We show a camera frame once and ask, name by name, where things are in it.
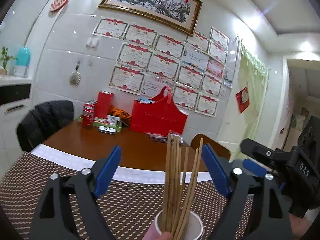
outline dining table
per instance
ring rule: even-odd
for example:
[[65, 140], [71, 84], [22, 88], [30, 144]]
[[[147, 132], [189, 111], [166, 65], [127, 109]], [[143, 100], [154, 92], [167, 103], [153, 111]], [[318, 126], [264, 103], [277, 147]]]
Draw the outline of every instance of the dining table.
[[[24, 239], [29, 239], [32, 218], [41, 192], [52, 173], [77, 174], [75, 163], [93, 165], [119, 146], [122, 158], [105, 194], [97, 199], [100, 211], [116, 240], [142, 240], [163, 204], [166, 143], [153, 141], [147, 134], [123, 127], [121, 132], [106, 134], [98, 127], [83, 128], [73, 121], [38, 145], [23, 152], [0, 183], [0, 204], [12, 225]], [[188, 145], [181, 145], [181, 161]], [[189, 147], [187, 177], [190, 178], [195, 150]], [[203, 224], [199, 239], [209, 237], [221, 216], [227, 199], [221, 195], [203, 162], [200, 164], [191, 210]], [[77, 232], [89, 239], [76, 195], [69, 195]], [[245, 232], [252, 207], [248, 197], [235, 239]]]

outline framed painting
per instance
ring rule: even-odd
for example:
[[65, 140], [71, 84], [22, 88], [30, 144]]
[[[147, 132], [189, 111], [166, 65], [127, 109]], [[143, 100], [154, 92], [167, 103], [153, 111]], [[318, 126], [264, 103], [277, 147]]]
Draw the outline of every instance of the framed painting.
[[99, 8], [134, 13], [193, 36], [200, 0], [102, 0]]

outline brown patterned tablecloth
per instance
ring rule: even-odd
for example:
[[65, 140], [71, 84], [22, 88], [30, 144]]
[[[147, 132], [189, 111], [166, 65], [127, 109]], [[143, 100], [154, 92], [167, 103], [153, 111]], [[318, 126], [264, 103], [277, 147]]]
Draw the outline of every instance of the brown patterned tablecloth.
[[[31, 220], [41, 191], [51, 173], [61, 176], [77, 171], [62, 167], [30, 153], [23, 153], [4, 175], [0, 185], [0, 204], [24, 239], [28, 239]], [[116, 239], [141, 240], [162, 206], [163, 185], [112, 180], [105, 195], [98, 200], [100, 210]], [[89, 239], [82, 222], [75, 195], [70, 196], [79, 235]], [[226, 199], [211, 181], [198, 182], [191, 209], [204, 225], [202, 240], [207, 239], [226, 204]], [[235, 239], [242, 237], [250, 215], [252, 199], [247, 198]]]

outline chopstick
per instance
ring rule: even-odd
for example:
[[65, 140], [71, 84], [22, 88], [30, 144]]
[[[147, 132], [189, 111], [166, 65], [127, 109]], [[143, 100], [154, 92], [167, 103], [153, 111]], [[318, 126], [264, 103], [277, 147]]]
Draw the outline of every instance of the chopstick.
[[189, 148], [186, 147], [185, 149], [182, 183], [180, 185], [180, 138], [178, 136], [174, 136], [173, 145], [171, 145], [171, 139], [171, 135], [168, 134], [165, 164], [163, 213], [160, 225], [162, 232], [171, 232], [173, 234], [173, 240], [180, 240], [182, 235], [185, 233], [186, 225], [189, 220], [190, 208], [195, 195], [196, 181], [201, 162], [203, 140], [200, 140], [199, 149], [196, 149], [195, 158], [193, 160], [191, 178], [187, 187], [187, 195], [184, 201], [182, 201], [184, 195], [183, 192], [185, 188], [185, 179], [187, 174]]

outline gold frame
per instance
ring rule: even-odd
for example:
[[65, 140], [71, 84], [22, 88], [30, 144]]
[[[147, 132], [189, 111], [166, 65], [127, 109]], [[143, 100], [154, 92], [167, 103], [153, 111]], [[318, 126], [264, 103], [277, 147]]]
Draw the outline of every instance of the gold frame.
[[124, 12], [129, 12], [129, 13], [133, 13], [133, 14], [137, 14], [137, 15], [140, 15], [142, 17], [146, 17], [146, 18], [149, 18], [149, 19], [152, 19], [154, 21], [157, 21], [157, 22], [161, 22], [165, 25], [168, 25], [174, 29], [177, 29], [183, 33], [186, 33], [190, 36], [193, 36], [193, 33], [195, 31], [195, 28], [196, 28], [196, 24], [197, 24], [197, 21], [198, 21], [198, 17], [199, 17], [199, 13], [200, 13], [200, 9], [201, 9], [201, 6], [202, 6], [202, 2], [200, 0], [193, 0], [194, 2], [197, 3], [196, 5], [196, 9], [195, 9], [195, 13], [193, 15], [193, 18], [192, 18], [192, 22], [191, 22], [191, 26], [190, 28], [184, 28], [184, 27], [181, 27], [180, 25], [174, 23], [174, 20], [173, 21], [169, 21], [167, 19], [163, 19], [155, 14], [151, 14], [151, 13], [147, 13], [147, 12], [144, 12], [144, 11], [140, 11], [138, 9], [134, 9], [134, 8], [129, 8], [129, 7], [125, 7], [125, 6], [119, 6], [119, 5], [115, 5], [115, 4], [104, 4], [105, 2], [107, 2], [108, 0], [102, 0], [100, 2], [100, 4], [98, 5], [99, 8], [104, 8], [104, 9], [114, 9], [114, 10], [119, 10], [119, 11], [124, 11]]

